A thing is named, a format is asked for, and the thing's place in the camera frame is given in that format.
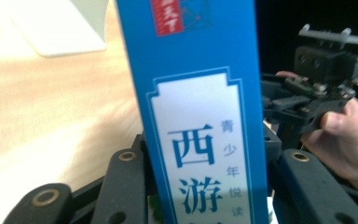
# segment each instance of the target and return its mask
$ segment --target wooden surface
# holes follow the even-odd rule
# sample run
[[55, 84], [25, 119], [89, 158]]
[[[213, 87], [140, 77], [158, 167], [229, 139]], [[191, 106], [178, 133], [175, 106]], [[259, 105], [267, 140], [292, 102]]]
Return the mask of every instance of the wooden surface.
[[142, 131], [112, 3], [106, 36], [106, 51], [43, 58], [0, 9], [0, 223], [31, 189], [99, 178]]

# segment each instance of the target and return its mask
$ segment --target white object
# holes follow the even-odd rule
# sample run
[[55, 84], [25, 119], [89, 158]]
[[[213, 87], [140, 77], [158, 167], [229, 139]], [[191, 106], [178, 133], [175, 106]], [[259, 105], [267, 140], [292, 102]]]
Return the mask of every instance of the white object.
[[304, 27], [300, 30], [298, 35], [318, 38], [328, 41], [336, 41], [342, 44], [358, 44], [358, 35], [351, 35], [351, 29], [346, 28], [340, 34], [335, 34], [326, 31], [312, 31], [310, 30], [310, 25], [305, 24]]
[[2, 0], [8, 16], [34, 50], [54, 57], [106, 48], [109, 0]]

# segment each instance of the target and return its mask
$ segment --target blue border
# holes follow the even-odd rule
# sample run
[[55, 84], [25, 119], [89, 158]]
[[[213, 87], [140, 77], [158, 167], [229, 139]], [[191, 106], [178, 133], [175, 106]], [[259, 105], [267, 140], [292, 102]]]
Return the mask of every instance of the blue border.
[[242, 127], [242, 141], [243, 141], [243, 146], [244, 146], [244, 150], [245, 150], [245, 152], [244, 152], [244, 157], [245, 157], [245, 162], [246, 162], [245, 169], [246, 169], [247, 184], [248, 184], [247, 194], [248, 194], [248, 199], [249, 199], [249, 209], [250, 209], [250, 213], [251, 213], [250, 214], [251, 221], [252, 221], [252, 223], [255, 223], [255, 204], [254, 204], [254, 195], [252, 193], [253, 176], [252, 176], [252, 172], [251, 172], [252, 165], [249, 160], [249, 158], [251, 158], [251, 156], [249, 155], [250, 148], [249, 148], [249, 141], [248, 141], [247, 126], [246, 126], [246, 113], [245, 113], [246, 110], [245, 110], [245, 99], [243, 97], [244, 94], [243, 94], [242, 79], [241, 78], [231, 79], [230, 78], [230, 70], [229, 70], [228, 66], [200, 70], [197, 72], [171, 75], [171, 76], [167, 76], [167, 77], [154, 78], [153, 79], [154, 91], [150, 91], [146, 94], [146, 101], [147, 101], [147, 106], [148, 106], [148, 111], [149, 111], [149, 117], [151, 120], [151, 124], [153, 126], [152, 129], [153, 129], [155, 141], [157, 143], [159, 169], [164, 175], [164, 179], [163, 179], [164, 182], [158, 183], [158, 184], [162, 184], [165, 187], [164, 193], [165, 192], [168, 193], [167, 196], [168, 196], [168, 200], [169, 200], [169, 204], [170, 204], [170, 212], [171, 212], [170, 215], [171, 215], [172, 221], [174, 221], [174, 223], [177, 223], [177, 217], [176, 217], [175, 209], [174, 209], [174, 205], [173, 205], [172, 191], [170, 189], [170, 184], [168, 182], [166, 165], [162, 158], [162, 150], [161, 150], [161, 145], [160, 145], [159, 136], [158, 136], [158, 128], [157, 128], [155, 113], [153, 110], [151, 100], [153, 97], [159, 96], [159, 93], [158, 93], [158, 84], [159, 83], [171, 82], [171, 81], [175, 81], [175, 80], [184, 80], [184, 79], [189, 79], [189, 78], [194, 78], [194, 77], [213, 76], [213, 75], [223, 74], [223, 73], [226, 74], [228, 86], [236, 85], [238, 87], [238, 96], [239, 96], [239, 100], [240, 100], [239, 103], [240, 103], [241, 125], [242, 125], [241, 126]]

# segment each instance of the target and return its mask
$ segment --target red logo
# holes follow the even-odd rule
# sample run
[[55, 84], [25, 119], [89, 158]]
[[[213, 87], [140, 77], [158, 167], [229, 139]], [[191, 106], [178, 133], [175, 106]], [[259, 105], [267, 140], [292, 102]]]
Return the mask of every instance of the red logo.
[[157, 35], [172, 35], [184, 31], [179, 0], [151, 0]]

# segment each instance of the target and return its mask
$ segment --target blue book cover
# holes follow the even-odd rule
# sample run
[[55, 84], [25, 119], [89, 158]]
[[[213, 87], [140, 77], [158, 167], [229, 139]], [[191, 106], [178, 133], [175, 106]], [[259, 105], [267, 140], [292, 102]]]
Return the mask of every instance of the blue book cover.
[[268, 223], [248, 0], [117, 0], [166, 223]]

